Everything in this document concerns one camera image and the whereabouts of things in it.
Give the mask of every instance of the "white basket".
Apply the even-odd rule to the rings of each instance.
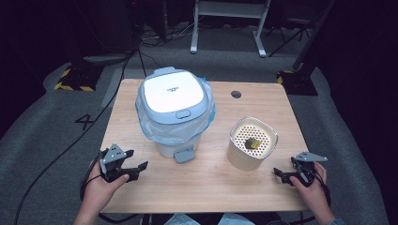
[[[247,149],[245,142],[249,139],[256,139],[260,145],[255,149]],[[278,135],[272,127],[253,117],[244,117],[230,133],[227,156],[238,169],[252,171],[260,167],[277,142]]]

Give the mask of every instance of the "gray floor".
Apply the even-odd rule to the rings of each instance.
[[[183,68],[210,81],[275,83],[277,71],[292,69],[306,39],[294,40],[274,57],[260,58],[251,33],[254,29],[207,29],[199,35],[197,54],[190,54],[190,36],[161,47],[141,47],[142,53],[156,60],[155,63],[143,56],[146,72],[150,74],[160,65]],[[282,42],[279,32],[262,39],[267,50]],[[106,67],[95,92],[54,90],[67,65],[60,65],[48,75],[43,84],[47,90],[45,96],[31,105],[0,141],[2,224],[12,223],[20,200],[35,178],[83,134],[83,125],[74,121],[87,113],[92,119],[100,114],[115,90],[112,80],[120,76],[122,68],[122,64]],[[138,54],[131,58],[125,75],[144,78]],[[329,172],[333,211],[347,224],[388,224],[379,186],[336,111],[328,83],[318,69],[312,79],[318,97],[289,96],[289,100],[310,151],[329,158],[323,164]],[[73,221],[80,206],[79,183],[89,161],[100,150],[111,111],[111,107],[105,109],[95,126],[39,178],[23,203],[19,224]],[[280,214],[286,221],[299,218],[298,212]],[[138,224],[138,221],[124,224]]]

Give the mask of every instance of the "cable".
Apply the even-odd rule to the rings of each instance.
[[[140,48],[138,48],[138,53],[140,54],[141,66],[143,67],[143,71],[146,76],[146,71],[145,71],[144,62],[143,62],[143,56],[141,56]]]
[[[131,52],[130,57],[125,61],[123,68],[122,68],[122,75],[120,77],[120,81],[119,81],[119,85],[117,86],[114,95],[111,97],[111,99],[109,100],[109,102],[106,104],[106,106],[102,109],[102,111],[99,112],[99,115],[94,119],[93,123],[91,123],[87,129],[70,145],[68,146],[61,154],[59,154],[52,162],[50,162],[50,164],[45,167],[41,173],[35,178],[35,180],[31,183],[31,185],[29,186],[29,188],[26,190],[26,192],[24,193],[20,204],[18,205],[18,209],[17,212],[15,214],[15,218],[14,218],[14,225],[18,224],[18,219],[19,219],[19,215],[21,213],[22,207],[23,207],[23,203],[27,197],[27,195],[29,194],[30,190],[33,188],[33,186],[36,184],[36,182],[39,180],[39,178],[45,174],[54,164],[55,162],[60,159],[62,156],[64,156],[69,150],[70,148],[72,148],[87,132],[88,130],[90,130],[95,124],[96,122],[100,119],[100,117],[102,116],[102,114],[105,112],[105,110],[109,107],[109,105],[111,104],[111,102],[113,101],[113,99],[115,98],[117,91],[119,90],[119,86],[121,81],[124,79],[124,70],[126,68],[127,63],[130,61],[131,57],[133,56],[134,52]]]

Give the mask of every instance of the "human hand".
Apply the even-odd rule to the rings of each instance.
[[[315,162],[314,166],[315,170],[319,173],[323,182],[326,184],[327,170],[318,162]],[[336,219],[329,208],[324,189],[317,179],[314,179],[313,183],[309,187],[303,186],[295,176],[291,176],[289,179],[297,188],[301,199],[314,213],[319,224],[326,224]]]
[[[96,162],[87,179],[88,181],[92,180],[85,187],[84,199],[73,224],[97,224],[100,211],[129,178],[129,175],[125,174],[114,182],[108,183],[100,176],[100,163]]]

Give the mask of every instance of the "metal stand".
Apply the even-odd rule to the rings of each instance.
[[[268,8],[269,0],[267,0],[265,4],[207,2],[196,0],[191,53],[197,52],[199,15],[207,15],[260,19],[257,31],[253,31],[253,37],[259,55],[261,57],[266,57],[267,54],[264,50],[263,43],[261,42],[260,35],[263,30],[264,21],[267,17]]]

